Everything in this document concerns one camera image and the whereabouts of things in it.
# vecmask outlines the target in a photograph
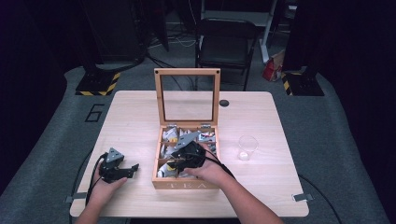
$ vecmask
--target person's right hand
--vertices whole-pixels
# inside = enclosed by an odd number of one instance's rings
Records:
[[[213,160],[216,158],[209,152],[210,149],[208,145],[199,143],[201,147],[206,150],[206,156]],[[206,160],[204,165],[199,168],[185,168],[184,171],[189,175],[195,175],[203,180],[212,183],[214,185],[219,186],[223,182],[223,177],[228,177],[229,175],[219,166],[218,164],[214,163],[213,161]]]

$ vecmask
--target wooden tea box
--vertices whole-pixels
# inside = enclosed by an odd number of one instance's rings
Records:
[[[154,75],[160,116],[158,145],[156,157],[153,158],[154,188],[217,189],[217,186],[196,176],[188,176],[169,164],[180,161],[171,154],[175,151],[177,142],[177,147],[180,147],[182,140],[195,135],[195,142],[209,145],[219,158],[220,70],[158,68],[154,69]]]

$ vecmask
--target transparent cup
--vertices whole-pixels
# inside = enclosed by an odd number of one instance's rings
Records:
[[[242,135],[239,138],[238,158],[241,161],[249,161],[254,151],[259,147],[259,142],[250,135]]]

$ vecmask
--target desk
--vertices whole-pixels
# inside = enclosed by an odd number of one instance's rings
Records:
[[[238,12],[238,11],[216,11],[206,10],[205,0],[202,1],[201,18],[223,18],[223,19],[234,19],[251,21],[256,26],[265,27],[262,38],[260,39],[260,48],[262,50],[262,61],[267,63],[269,60],[268,49],[266,46],[268,34],[271,29],[271,23],[274,17],[276,8],[276,1],[272,0],[271,9],[269,12]]]
[[[236,179],[281,217],[308,215],[306,202],[272,95],[262,91],[221,91],[230,105],[219,108],[219,150]],[[120,168],[140,163],[133,179],[119,189],[103,210],[103,217],[236,217],[219,189],[161,189],[151,183],[160,122],[156,91],[118,91],[108,110],[92,156],[78,187],[87,192],[95,161],[114,147],[125,155]],[[237,159],[237,142],[254,135],[259,151],[250,161]],[[85,200],[74,200],[73,217]]]

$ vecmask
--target chair seat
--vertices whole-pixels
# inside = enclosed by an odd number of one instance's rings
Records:
[[[199,58],[200,64],[246,66],[248,42],[235,37],[205,36]]]

